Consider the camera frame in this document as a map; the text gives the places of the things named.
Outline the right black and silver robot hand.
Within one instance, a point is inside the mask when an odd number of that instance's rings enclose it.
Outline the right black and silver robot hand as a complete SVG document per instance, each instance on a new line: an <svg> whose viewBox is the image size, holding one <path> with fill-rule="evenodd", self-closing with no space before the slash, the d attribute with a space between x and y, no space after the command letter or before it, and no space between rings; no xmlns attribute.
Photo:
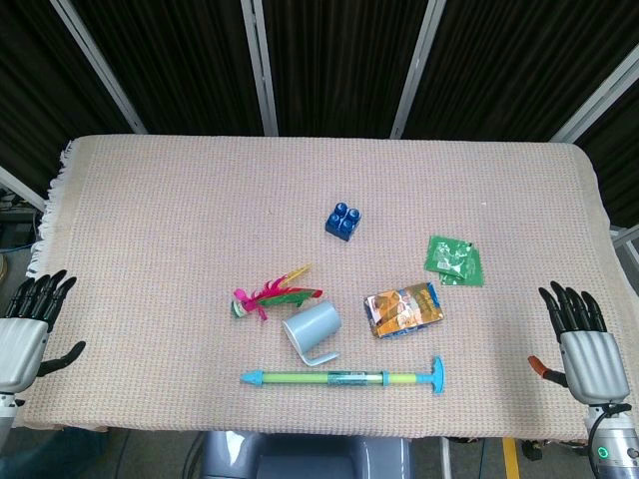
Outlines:
<svg viewBox="0 0 639 479"><path fill-rule="evenodd" d="M570 390L588 406L620 404L630 393L619 346L607 329L594 297L552 281L538 289L557 340L563 369L545 366L531 355L528 363L543 379Z"/></svg>

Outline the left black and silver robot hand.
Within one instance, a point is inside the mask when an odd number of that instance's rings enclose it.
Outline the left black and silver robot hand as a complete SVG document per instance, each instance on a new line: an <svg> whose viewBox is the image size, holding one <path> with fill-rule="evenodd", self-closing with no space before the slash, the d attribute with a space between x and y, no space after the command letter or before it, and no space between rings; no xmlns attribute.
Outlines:
<svg viewBox="0 0 639 479"><path fill-rule="evenodd" d="M35 379L68 367L86 342L77 342L65 355L46 360L49 336L63 303L77 281L65 269L24 280L1 314L1 393L15 395Z"/></svg>

